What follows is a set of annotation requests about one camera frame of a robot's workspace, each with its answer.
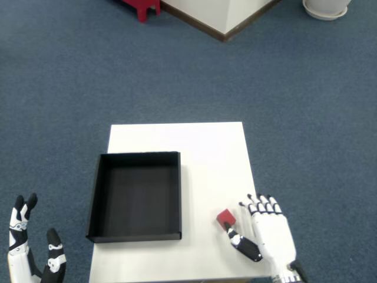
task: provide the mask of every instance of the white tabletop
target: white tabletop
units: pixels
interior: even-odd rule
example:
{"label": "white tabletop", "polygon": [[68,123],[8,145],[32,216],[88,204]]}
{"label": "white tabletop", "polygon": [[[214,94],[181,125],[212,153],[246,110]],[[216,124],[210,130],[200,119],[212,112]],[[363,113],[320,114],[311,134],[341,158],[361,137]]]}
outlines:
{"label": "white tabletop", "polygon": [[112,125],[109,153],[181,152],[182,240],[94,244],[90,283],[267,276],[235,250],[216,216],[228,208],[252,239],[238,202],[255,193],[241,122]]}

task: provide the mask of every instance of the white flower pot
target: white flower pot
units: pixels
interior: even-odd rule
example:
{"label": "white flower pot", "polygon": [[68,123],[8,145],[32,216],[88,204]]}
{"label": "white flower pot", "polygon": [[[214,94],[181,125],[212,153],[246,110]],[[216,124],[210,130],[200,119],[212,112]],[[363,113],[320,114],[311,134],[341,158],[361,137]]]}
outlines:
{"label": "white flower pot", "polygon": [[331,21],[347,13],[351,0],[303,0],[306,12],[317,18]]}

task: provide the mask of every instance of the pot base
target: pot base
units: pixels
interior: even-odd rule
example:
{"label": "pot base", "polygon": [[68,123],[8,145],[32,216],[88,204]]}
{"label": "pot base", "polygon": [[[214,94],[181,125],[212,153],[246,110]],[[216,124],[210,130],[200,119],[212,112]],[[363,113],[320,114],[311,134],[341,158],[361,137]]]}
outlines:
{"label": "pot base", "polygon": [[314,12],[313,10],[309,9],[306,5],[306,0],[302,0],[302,5],[305,7],[306,12],[310,16],[312,16],[313,18],[316,18],[316,19],[321,19],[322,21],[333,21],[334,19],[338,19],[338,18],[344,16],[348,11],[348,7],[346,7],[342,12],[340,12],[337,15],[326,15],[326,14]]}

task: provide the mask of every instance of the blue carpet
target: blue carpet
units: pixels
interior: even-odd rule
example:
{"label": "blue carpet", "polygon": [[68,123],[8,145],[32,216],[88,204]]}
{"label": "blue carpet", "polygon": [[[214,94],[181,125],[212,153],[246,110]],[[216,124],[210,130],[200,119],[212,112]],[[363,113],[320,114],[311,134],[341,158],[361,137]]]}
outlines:
{"label": "blue carpet", "polygon": [[377,282],[377,2],[334,22],[285,0],[227,44],[113,0],[0,6],[0,281],[18,194],[37,264],[56,227],[87,282],[95,163],[115,123],[243,121],[256,189],[275,195],[312,282]]}

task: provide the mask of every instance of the black tray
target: black tray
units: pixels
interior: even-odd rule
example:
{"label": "black tray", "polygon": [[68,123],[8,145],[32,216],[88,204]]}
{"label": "black tray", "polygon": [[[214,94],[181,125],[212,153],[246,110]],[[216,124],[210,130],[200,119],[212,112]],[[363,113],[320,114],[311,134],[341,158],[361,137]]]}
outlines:
{"label": "black tray", "polygon": [[102,154],[87,238],[95,243],[181,239],[180,153]]}

